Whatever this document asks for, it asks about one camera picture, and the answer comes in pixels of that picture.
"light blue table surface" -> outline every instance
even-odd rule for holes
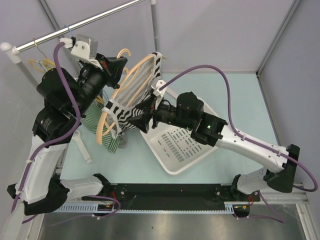
[[[166,82],[175,74],[164,74]],[[276,138],[255,74],[227,74],[231,88],[231,113],[235,126],[270,144]],[[217,73],[189,73],[170,86],[176,93],[193,91],[221,117],[228,120],[225,82]],[[178,175],[170,175],[161,167],[140,131],[127,133],[127,146],[109,153],[98,145],[95,135],[79,128],[82,140],[92,157],[87,164],[78,146],[71,141],[63,166],[62,179],[80,179],[103,174],[111,183],[157,184],[229,184],[237,174],[247,174],[261,165],[235,152],[218,148],[212,154]]]

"white wall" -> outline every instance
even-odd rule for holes
[[[301,147],[299,161],[320,181],[320,1],[302,1],[296,16],[261,74],[275,128],[283,145]],[[313,187],[297,171],[298,181]],[[308,193],[320,223],[320,191]]]
[[[47,0],[61,26],[129,0]],[[255,73],[293,0],[157,0],[164,72],[198,64]],[[75,31],[93,36],[98,50],[129,48],[129,66],[154,50],[148,0]]]
[[[50,32],[43,12],[35,0],[3,0],[0,8],[0,43],[19,45]],[[58,41],[53,40],[40,48],[52,59]],[[73,73],[63,53],[61,64]],[[36,48],[21,54],[22,60],[43,59]],[[32,126],[43,99],[31,86],[17,66],[0,52],[0,231],[10,214],[13,200],[7,194],[7,186],[16,183],[27,160],[32,137]]]

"plastic clip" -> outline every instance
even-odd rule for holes
[[[246,139],[246,137],[247,137],[247,134],[243,134],[241,140],[244,141]]]
[[[108,113],[108,110],[109,110],[109,109],[104,106],[101,111]]]

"gray floor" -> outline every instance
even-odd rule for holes
[[[306,239],[295,205],[274,208],[285,224],[268,219],[236,220],[215,214],[116,214],[96,220],[81,217],[49,226],[76,216],[49,213],[44,218],[40,240],[304,240]],[[255,205],[251,215],[269,215],[266,206]]]

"white bracket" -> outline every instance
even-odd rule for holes
[[[21,58],[14,54],[14,49],[12,45],[8,42],[3,42],[0,44],[1,51],[5,52],[5,54],[9,57],[11,62],[14,64],[18,64],[21,62]]]
[[[70,191],[67,193],[67,201],[83,196],[97,195],[104,187],[102,182],[95,176],[83,179],[65,180],[61,179],[60,183]]]
[[[82,153],[82,156],[87,164],[90,164],[92,162],[91,156],[84,144],[84,142],[81,139],[81,133],[79,130],[76,130],[72,136],[72,140],[76,142],[76,144],[79,147],[80,152]]]
[[[77,41],[71,50],[71,55],[79,58],[85,63],[92,64],[101,70],[103,69],[98,60],[96,60],[94,57],[90,57],[90,46],[87,42],[80,40]]]
[[[162,79],[158,80],[155,85],[152,85],[151,87],[154,89],[153,94],[156,96],[155,101],[155,109],[158,109],[159,104],[161,103],[162,99],[164,98],[164,95],[166,93],[167,87],[165,87],[162,90],[159,90],[163,85],[165,85],[166,82]]]
[[[268,169],[263,167],[248,174],[241,174],[236,189],[244,194],[251,194],[257,190],[267,189],[267,182],[264,181],[264,176],[267,174],[267,171]]]

